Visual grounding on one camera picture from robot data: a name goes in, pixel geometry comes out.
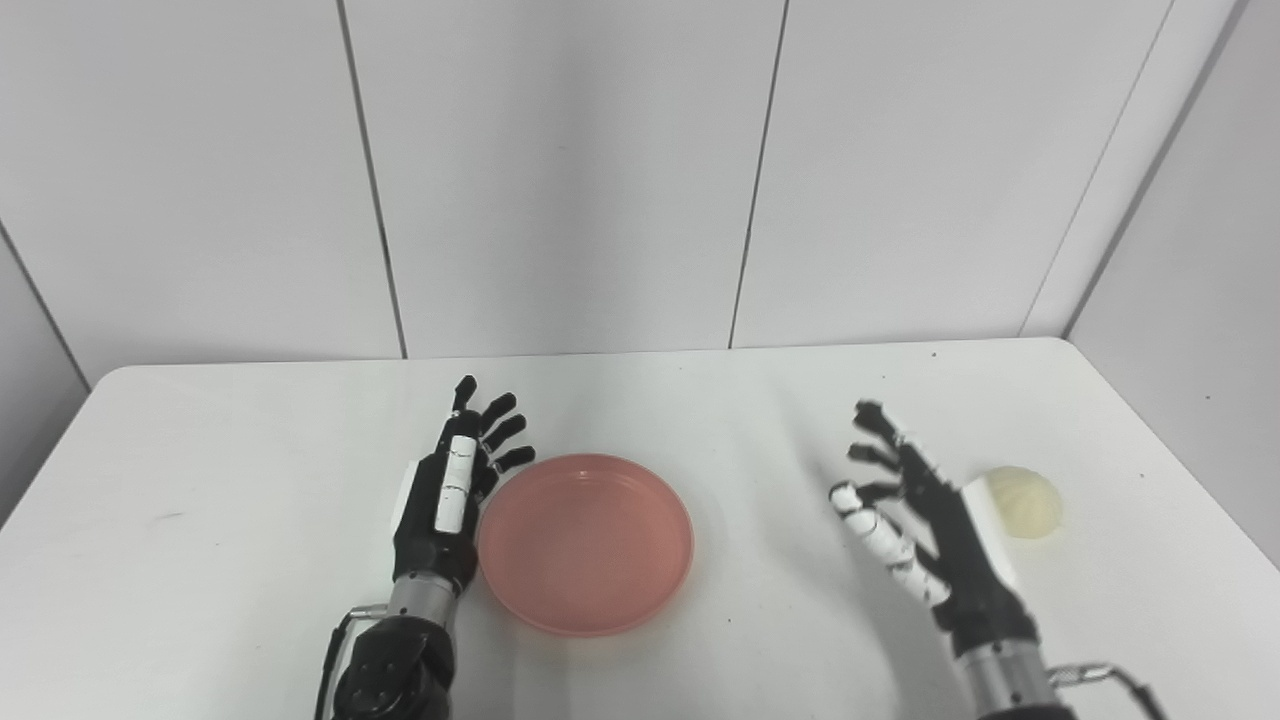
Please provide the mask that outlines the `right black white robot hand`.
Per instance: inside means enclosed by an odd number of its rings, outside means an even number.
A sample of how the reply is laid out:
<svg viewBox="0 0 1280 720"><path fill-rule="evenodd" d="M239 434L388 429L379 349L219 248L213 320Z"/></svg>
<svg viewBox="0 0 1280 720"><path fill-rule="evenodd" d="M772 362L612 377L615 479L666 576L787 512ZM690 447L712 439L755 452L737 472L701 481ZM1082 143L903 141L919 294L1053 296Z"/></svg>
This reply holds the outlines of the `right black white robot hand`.
<svg viewBox="0 0 1280 720"><path fill-rule="evenodd" d="M963 492L890 420L874 400L856 405L852 424L876 443L852 443L854 462L892 482L840 482L828 501L842 524L948 635L954 656L983 646L1041 642L1036 620L997 570Z"/></svg>

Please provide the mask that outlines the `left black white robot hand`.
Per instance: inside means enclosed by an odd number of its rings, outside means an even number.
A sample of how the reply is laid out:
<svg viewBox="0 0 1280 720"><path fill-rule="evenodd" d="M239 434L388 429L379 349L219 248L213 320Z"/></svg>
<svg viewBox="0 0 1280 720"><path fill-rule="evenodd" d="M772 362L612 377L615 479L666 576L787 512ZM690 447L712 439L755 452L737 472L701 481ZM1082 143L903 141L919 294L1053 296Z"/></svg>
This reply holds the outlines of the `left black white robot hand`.
<svg viewBox="0 0 1280 720"><path fill-rule="evenodd" d="M430 454L416 465L392 537L393 579L434 578L461 596L477 574L477 524L483 505L504 474L536 459L534 447L511 448L527 419L507 392L481 410L471 407L474 375L454 388L451 411Z"/></svg>

